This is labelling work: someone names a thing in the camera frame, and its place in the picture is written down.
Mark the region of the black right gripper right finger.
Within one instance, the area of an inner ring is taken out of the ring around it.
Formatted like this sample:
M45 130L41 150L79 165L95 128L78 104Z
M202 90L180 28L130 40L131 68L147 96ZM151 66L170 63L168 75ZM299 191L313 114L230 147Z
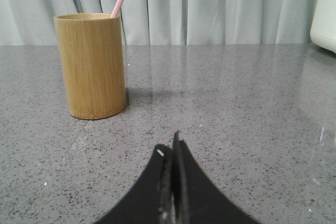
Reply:
M174 133L172 160L176 223L258 223L211 182L179 133Z

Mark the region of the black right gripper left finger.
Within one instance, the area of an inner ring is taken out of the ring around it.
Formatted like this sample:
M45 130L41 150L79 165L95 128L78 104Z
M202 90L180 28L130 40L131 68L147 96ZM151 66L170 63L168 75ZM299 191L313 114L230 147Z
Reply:
M157 144L135 184L96 223L171 223L171 175L172 150Z

